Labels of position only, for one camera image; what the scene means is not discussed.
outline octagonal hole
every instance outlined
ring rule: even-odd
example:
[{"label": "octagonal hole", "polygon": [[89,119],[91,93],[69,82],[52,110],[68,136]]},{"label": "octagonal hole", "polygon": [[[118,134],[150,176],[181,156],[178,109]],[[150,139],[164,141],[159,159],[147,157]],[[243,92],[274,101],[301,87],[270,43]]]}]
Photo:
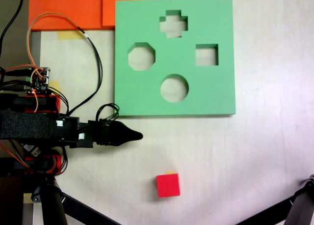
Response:
[{"label": "octagonal hole", "polygon": [[188,94],[188,83],[179,74],[167,76],[160,87],[162,97],[169,102],[182,101]]},{"label": "octagonal hole", "polygon": [[136,42],[128,53],[129,66],[135,71],[148,70],[156,60],[156,52],[147,42]]}]

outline square hole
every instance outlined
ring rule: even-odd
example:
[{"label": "square hole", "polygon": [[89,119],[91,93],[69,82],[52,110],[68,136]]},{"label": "square hole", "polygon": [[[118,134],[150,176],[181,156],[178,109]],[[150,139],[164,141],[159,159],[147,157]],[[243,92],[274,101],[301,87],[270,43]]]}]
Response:
[{"label": "square hole", "polygon": [[196,66],[215,66],[218,61],[218,44],[196,45]]}]

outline red wire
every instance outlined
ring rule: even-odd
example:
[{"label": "red wire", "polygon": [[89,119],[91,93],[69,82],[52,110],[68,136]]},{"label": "red wire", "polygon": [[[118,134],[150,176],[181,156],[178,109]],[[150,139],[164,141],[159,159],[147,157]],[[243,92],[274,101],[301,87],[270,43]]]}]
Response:
[{"label": "red wire", "polygon": [[12,157],[14,157],[18,162],[20,162],[21,165],[23,165],[26,168],[29,168],[28,165],[24,164],[18,157],[16,157],[15,155],[13,155],[7,148],[5,148],[5,146],[0,142],[0,146],[6,151],[8,152]]},{"label": "red wire", "polygon": [[37,69],[40,69],[40,70],[44,70],[43,68],[40,68],[36,65],[32,65],[32,64],[21,64],[21,65],[16,65],[16,66],[12,66],[10,68],[7,68],[6,71],[10,71],[12,69],[17,69],[17,68],[21,68],[21,67],[35,67]]}]

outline black foam padding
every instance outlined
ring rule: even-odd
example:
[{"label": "black foam padding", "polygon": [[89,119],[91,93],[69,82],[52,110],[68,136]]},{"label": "black foam padding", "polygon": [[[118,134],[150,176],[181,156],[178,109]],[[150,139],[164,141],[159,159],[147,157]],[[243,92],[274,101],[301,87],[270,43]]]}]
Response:
[{"label": "black foam padding", "polygon": [[0,139],[49,139],[49,117],[0,110]]}]

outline yellow tape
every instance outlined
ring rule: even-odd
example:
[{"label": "yellow tape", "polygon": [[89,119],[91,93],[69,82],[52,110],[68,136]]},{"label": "yellow tape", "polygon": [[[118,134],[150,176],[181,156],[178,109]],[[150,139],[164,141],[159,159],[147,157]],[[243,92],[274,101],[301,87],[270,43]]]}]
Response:
[{"label": "yellow tape", "polygon": [[78,30],[74,31],[57,31],[58,40],[75,40],[75,39],[85,39],[83,33]]},{"label": "yellow tape", "polygon": [[176,174],[177,172],[176,171],[172,171],[172,170],[167,170],[166,171],[166,174]]},{"label": "yellow tape", "polygon": [[49,81],[49,86],[57,89],[58,91],[61,91],[59,81]]}]

